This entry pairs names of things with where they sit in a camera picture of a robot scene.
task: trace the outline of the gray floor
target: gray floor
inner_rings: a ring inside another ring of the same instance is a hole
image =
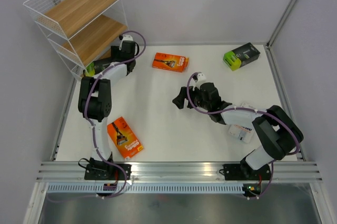
[[[78,193],[51,194],[66,199]],[[230,194],[124,194],[101,200],[45,201],[40,223],[321,223],[308,186],[273,185],[260,200]]]

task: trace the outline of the green and black box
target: green and black box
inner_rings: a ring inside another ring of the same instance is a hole
[[[260,51],[256,49],[252,43],[247,43],[232,51],[225,53],[223,61],[231,68],[232,71],[237,70],[244,65],[251,63],[260,56]]]

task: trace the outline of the tabletop surface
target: tabletop surface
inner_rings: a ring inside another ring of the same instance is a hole
[[[249,144],[228,134],[229,125],[214,123],[194,109],[179,110],[172,100],[186,86],[191,74],[202,72],[213,82],[222,100],[237,106],[246,102],[267,109],[280,99],[262,45],[257,61],[232,72],[222,61],[224,53],[239,45],[149,46],[137,59],[134,71],[112,88],[112,111],[108,123],[122,116],[136,134],[144,150],[130,161],[240,161],[260,146],[254,134]],[[152,68],[156,52],[187,56],[183,73]],[[92,135],[89,123],[77,109],[80,83],[76,83],[71,106],[56,157],[57,161],[89,158]],[[110,140],[114,161],[123,161]],[[296,156],[284,158],[295,161]]]

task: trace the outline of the red and orange package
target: red and orange package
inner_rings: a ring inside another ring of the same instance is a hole
[[[144,149],[123,117],[109,124],[107,132],[126,161]]]
[[[185,56],[156,53],[152,67],[163,70],[183,72],[187,68],[189,60],[190,59]]]

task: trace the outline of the white wall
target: white wall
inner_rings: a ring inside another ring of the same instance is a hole
[[[0,0],[0,223],[22,223],[71,75],[22,5]]]
[[[123,0],[150,44],[267,42],[289,0]]]
[[[337,209],[337,0],[299,0],[274,44],[304,150]]]

